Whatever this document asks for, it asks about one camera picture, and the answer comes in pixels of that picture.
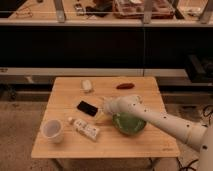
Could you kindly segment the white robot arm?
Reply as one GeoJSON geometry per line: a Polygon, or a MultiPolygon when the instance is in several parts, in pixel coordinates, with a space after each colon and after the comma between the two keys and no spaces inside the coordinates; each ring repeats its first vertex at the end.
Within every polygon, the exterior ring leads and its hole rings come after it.
{"type": "Polygon", "coordinates": [[[149,122],[199,153],[197,171],[213,171],[213,125],[208,127],[145,106],[136,94],[107,98],[103,112],[127,113],[149,122]]]}

